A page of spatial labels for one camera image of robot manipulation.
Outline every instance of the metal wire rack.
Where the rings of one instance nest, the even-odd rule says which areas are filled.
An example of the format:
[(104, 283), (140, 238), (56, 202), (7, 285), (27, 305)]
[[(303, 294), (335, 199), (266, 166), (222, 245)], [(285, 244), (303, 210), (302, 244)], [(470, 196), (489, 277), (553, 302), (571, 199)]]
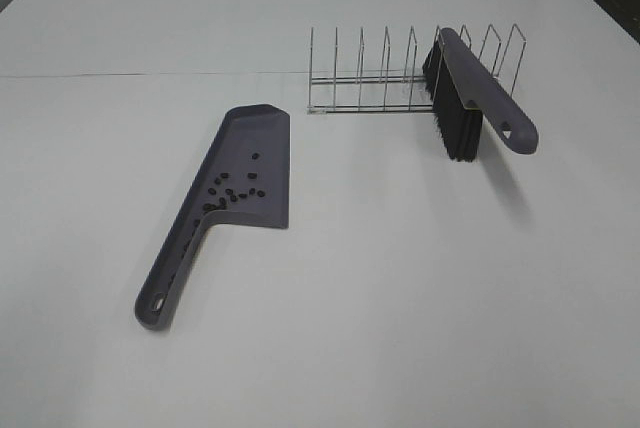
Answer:
[[(488, 41), (495, 44), (495, 53), (488, 57), (487, 69), (499, 82), (504, 82), (500, 75), (505, 65), (505, 60), (512, 45), (513, 35), (517, 32), (521, 40), (521, 48), (517, 58), (517, 66), (513, 74), (510, 87), (510, 95), (516, 86), (518, 74), (527, 45), (527, 39), (520, 27), (514, 23), (511, 26), (509, 37), (503, 49), (502, 37), (493, 24), (489, 24), (482, 38), (480, 51), (476, 55), (482, 62), (483, 55), (489, 51)], [(436, 27), (433, 43), (438, 39), (440, 27)], [(473, 40), (466, 25), (460, 28), (460, 37), (465, 40), (469, 48), (472, 48)], [(415, 29), (409, 29), (404, 67), (402, 69), (390, 69), (391, 36), (389, 27), (385, 26), (382, 43), (382, 56), (380, 68), (365, 70), (365, 36), (364, 29), (360, 28), (356, 69), (351, 72), (338, 72), (338, 55), (340, 52), (338, 43), (338, 28), (335, 28), (333, 43), (333, 70), (331, 72), (314, 72), (314, 28), (311, 28), (309, 43), (309, 113), (429, 113), (432, 111), (428, 94), (424, 88), (424, 76), (422, 64), (418, 66), (416, 73), (416, 60), (418, 59), (418, 39)]]

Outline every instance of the hand brush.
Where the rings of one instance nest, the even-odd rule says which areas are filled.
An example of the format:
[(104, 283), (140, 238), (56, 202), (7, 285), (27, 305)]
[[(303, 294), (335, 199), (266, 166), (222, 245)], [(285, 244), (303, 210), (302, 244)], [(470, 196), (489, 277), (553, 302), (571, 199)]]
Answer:
[(536, 151), (534, 124), (453, 29), (439, 30), (422, 71), (452, 160), (475, 159), (484, 116), (511, 150)]

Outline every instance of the dish rack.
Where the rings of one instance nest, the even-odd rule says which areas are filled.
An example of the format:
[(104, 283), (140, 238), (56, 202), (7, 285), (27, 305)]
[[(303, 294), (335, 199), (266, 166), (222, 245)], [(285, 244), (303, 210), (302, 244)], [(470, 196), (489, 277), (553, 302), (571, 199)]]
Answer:
[[(433, 43), (435, 43), (440, 26), (435, 29)], [(459, 31), (460, 37), (471, 49), (473, 40), (466, 25)], [(514, 34), (520, 39), (515, 71), (508, 93), (513, 97), (518, 75), (527, 46), (527, 38), (517, 23), (511, 25), (509, 36), (503, 49), (503, 39), (490, 23), (484, 32), (477, 58), (485, 64), (492, 76), (501, 84), (507, 81), (501, 76), (505, 67), (505, 60), (513, 44)], [(379, 58), (379, 69), (365, 69), (365, 35), (360, 28), (358, 52), (355, 71), (339, 71), (338, 59), (341, 56), (339, 47), (338, 28), (335, 28), (333, 43), (333, 64), (331, 71), (314, 71), (314, 28), (311, 28), (309, 43), (309, 113), (430, 113), (433, 104), (425, 90), (425, 78), (422, 74), (422, 62), (418, 60), (418, 39), (413, 26), (409, 29), (409, 36), (405, 50), (404, 67), (390, 69), (391, 36), (389, 27), (384, 28), (382, 55)], [(416, 74), (416, 63), (419, 73)]]

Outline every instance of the gray brush handle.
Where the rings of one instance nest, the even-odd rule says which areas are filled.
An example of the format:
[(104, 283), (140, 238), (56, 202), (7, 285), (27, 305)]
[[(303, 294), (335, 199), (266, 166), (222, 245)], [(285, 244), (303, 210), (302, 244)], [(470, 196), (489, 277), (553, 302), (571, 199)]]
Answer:
[(439, 43), (447, 69), (466, 109), (480, 109), (511, 150), (531, 154), (538, 147), (538, 130), (458, 33), (440, 30)]

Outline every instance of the black bristles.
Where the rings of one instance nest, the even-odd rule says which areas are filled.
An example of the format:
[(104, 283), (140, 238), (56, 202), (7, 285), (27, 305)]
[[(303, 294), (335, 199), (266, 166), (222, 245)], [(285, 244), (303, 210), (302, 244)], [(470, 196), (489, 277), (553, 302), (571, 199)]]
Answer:
[(457, 161), (473, 161), (478, 152), (482, 131), (482, 112), (464, 108), (451, 79), (446, 60), (441, 58), (442, 51), (436, 40), (422, 67), (427, 91), (433, 101), (436, 123), (449, 158)]

